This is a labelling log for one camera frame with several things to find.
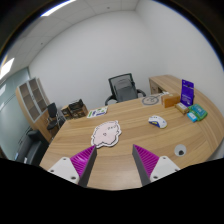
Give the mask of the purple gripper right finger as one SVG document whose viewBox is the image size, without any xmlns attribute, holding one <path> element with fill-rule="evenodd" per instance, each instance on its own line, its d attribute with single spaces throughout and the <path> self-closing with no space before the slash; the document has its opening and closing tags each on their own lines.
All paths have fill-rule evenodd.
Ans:
<svg viewBox="0 0 224 224">
<path fill-rule="evenodd" d="M 143 186 L 180 170 L 167 156 L 159 157 L 138 145 L 133 145 L 132 155 Z"/>
</svg>

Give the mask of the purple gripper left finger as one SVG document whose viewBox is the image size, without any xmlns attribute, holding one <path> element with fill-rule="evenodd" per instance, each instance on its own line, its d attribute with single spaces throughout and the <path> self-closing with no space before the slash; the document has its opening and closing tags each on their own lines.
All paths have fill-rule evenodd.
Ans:
<svg viewBox="0 0 224 224">
<path fill-rule="evenodd" d="M 62 157 L 49 172 L 81 187 L 86 187 L 97 156 L 97 149 L 91 146 L 76 155 Z"/>
</svg>

